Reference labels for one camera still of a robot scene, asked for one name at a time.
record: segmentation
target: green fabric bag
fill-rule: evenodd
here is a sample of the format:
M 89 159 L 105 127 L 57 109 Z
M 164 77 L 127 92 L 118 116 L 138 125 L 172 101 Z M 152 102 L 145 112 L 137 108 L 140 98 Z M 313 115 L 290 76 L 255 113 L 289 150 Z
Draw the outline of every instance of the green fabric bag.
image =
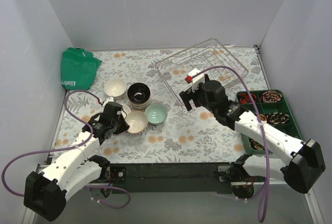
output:
M 62 54 L 61 85 L 67 90 L 88 90 L 101 63 L 91 52 L 68 48 Z

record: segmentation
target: mint green bowl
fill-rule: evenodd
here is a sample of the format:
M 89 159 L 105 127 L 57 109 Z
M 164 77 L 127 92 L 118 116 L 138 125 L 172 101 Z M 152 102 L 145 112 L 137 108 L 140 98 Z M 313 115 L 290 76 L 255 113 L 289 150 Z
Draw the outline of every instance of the mint green bowl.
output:
M 163 123 L 167 118 L 167 109 L 159 103 L 149 105 L 145 109 L 145 115 L 150 124 L 158 125 Z

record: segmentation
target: floral tablecloth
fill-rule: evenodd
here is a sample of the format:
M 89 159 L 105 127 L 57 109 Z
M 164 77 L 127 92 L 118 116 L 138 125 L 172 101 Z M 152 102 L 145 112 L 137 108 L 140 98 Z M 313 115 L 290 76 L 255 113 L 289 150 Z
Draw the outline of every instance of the floral tablecloth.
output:
M 251 90 L 267 89 L 259 60 L 253 48 L 229 49 L 249 70 L 244 78 Z M 111 163 L 164 163 L 164 162 L 232 162 L 244 153 L 241 135 L 220 125 L 205 108 L 182 111 L 175 98 L 159 78 L 154 64 L 180 50 L 103 51 L 93 55 L 102 60 L 97 77 L 90 91 L 102 100 L 107 98 L 104 85 L 112 78 L 121 78 L 128 85 L 143 82 L 152 92 L 152 103 L 161 103 L 168 110 L 168 118 L 157 127 L 148 126 L 140 134 L 122 133 L 106 140 L 93 152 L 106 157 Z M 234 100 L 238 84 L 227 89 L 229 99 Z M 117 101 L 127 104 L 128 99 Z M 77 93 L 68 102 L 70 110 L 81 119 L 102 111 L 95 98 Z M 81 131 L 82 124 L 64 113 L 56 148 L 70 146 Z M 60 152 L 55 152 L 56 159 Z

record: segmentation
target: gray floor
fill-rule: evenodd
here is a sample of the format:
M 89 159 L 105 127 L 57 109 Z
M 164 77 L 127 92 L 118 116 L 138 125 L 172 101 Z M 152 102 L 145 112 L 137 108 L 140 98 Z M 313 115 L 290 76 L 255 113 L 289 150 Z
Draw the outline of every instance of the gray floor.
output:
M 111 195 L 122 203 L 125 195 Z M 258 200 L 248 203 L 217 197 L 212 193 L 134 193 L 130 204 L 120 210 L 91 201 L 87 189 L 67 203 L 54 224 L 63 223 L 259 223 Z M 36 215 L 34 224 L 49 223 Z M 265 223 L 313 223 L 303 194 L 287 185 L 271 185 Z

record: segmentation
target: dish rack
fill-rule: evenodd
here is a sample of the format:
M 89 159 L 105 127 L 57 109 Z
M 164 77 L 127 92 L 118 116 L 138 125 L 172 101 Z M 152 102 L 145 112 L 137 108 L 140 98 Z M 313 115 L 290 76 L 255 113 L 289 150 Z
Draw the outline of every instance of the dish rack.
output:
M 179 94 L 189 88 L 185 81 L 188 73 L 194 68 L 202 71 L 205 68 L 218 65 L 235 69 L 242 78 L 248 74 L 248 69 L 215 38 L 210 38 L 158 61 L 155 68 L 178 105 L 184 110 L 186 107 Z M 208 75 L 211 80 L 220 81 L 225 88 L 240 83 L 237 76 L 227 69 L 212 69 Z

